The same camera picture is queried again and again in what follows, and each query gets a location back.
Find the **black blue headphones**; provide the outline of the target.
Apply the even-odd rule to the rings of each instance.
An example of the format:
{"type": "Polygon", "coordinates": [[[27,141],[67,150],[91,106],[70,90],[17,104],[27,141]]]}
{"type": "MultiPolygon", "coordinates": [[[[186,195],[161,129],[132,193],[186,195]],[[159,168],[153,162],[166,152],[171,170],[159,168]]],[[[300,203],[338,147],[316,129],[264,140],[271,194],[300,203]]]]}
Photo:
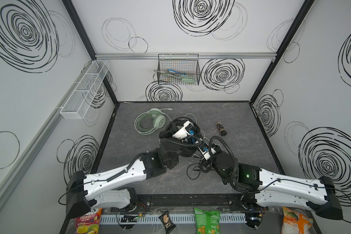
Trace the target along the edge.
{"type": "Polygon", "coordinates": [[[195,158],[198,161],[190,163],[186,169],[186,174],[191,180],[196,180],[201,173],[207,173],[213,169],[212,156],[209,160],[205,160],[198,150],[198,146],[203,142],[209,144],[209,149],[212,146],[212,143],[203,136],[202,131],[198,135],[188,136],[182,140],[173,138],[172,136],[160,136],[160,134],[161,156],[167,168],[172,169],[178,165],[179,157],[195,158]]]}

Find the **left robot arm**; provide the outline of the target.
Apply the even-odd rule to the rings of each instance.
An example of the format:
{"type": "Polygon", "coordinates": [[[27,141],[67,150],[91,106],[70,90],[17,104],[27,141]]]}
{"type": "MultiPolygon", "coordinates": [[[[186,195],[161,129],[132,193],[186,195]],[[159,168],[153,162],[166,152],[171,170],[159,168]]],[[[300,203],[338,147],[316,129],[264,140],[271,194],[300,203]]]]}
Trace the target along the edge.
{"type": "Polygon", "coordinates": [[[158,148],[136,155],[128,165],[96,174],[74,172],[63,195],[66,218],[77,218],[99,208],[135,207],[137,194],[127,184],[166,173],[179,164],[179,157],[191,157],[203,144],[199,126],[187,117],[170,122],[159,139],[158,148]]]}

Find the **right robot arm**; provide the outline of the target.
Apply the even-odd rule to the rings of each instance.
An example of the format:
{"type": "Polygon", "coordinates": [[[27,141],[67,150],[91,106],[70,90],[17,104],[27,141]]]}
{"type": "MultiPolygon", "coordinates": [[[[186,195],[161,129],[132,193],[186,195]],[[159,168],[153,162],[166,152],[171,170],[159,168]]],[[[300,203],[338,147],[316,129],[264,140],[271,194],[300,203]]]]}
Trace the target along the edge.
{"type": "Polygon", "coordinates": [[[209,143],[203,140],[199,143],[201,171],[216,171],[225,185],[243,195],[244,208],[293,207],[313,211],[325,219],[345,220],[337,197],[339,190],[330,177],[301,179],[239,163],[227,143],[218,136],[212,137],[209,143]]]}

